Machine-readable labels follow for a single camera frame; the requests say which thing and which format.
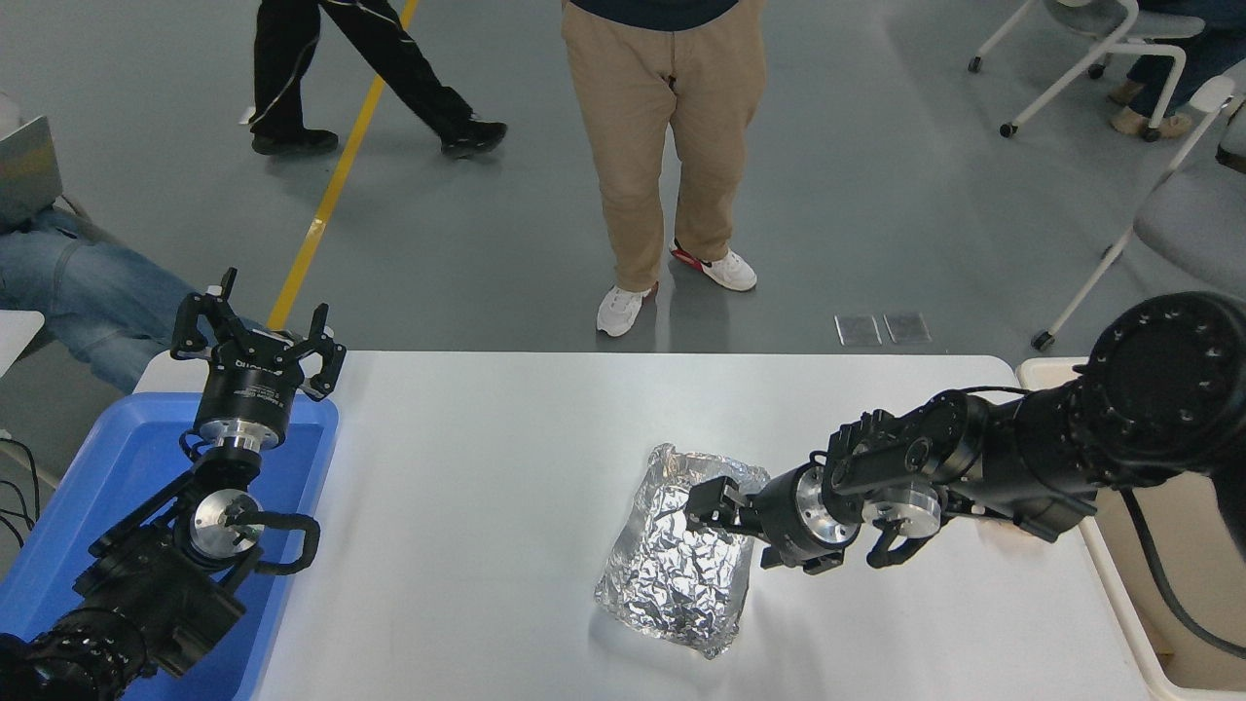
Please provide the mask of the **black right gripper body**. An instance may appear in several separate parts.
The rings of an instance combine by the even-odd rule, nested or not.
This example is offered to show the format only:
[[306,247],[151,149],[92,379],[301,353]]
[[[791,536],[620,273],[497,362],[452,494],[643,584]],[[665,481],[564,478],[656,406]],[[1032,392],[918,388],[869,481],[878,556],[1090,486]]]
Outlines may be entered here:
[[822,469],[804,464],[770,481],[753,496],[766,542],[763,568],[817,568],[829,554],[829,513],[822,497]]

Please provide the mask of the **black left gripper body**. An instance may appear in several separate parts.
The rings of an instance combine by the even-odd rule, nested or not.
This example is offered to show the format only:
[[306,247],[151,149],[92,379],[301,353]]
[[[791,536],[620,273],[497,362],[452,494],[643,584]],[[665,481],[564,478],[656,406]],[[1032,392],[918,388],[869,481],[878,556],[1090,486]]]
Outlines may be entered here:
[[304,376],[298,364],[280,365],[275,357],[293,346],[292,339],[263,331],[218,342],[202,391],[199,427],[231,420],[287,427]]

